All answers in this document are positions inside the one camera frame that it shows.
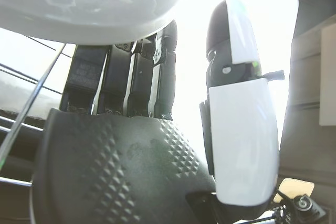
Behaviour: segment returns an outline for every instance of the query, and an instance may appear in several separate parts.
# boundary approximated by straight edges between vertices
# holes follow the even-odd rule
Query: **glossy white surface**
[[[274,191],[278,173],[276,115],[266,79],[209,89],[217,198],[256,206]]]
[[[230,28],[232,63],[259,62],[251,21],[240,0],[226,0]]]
[[[24,35],[103,45],[133,41],[173,19],[177,0],[0,0],[0,27]]]

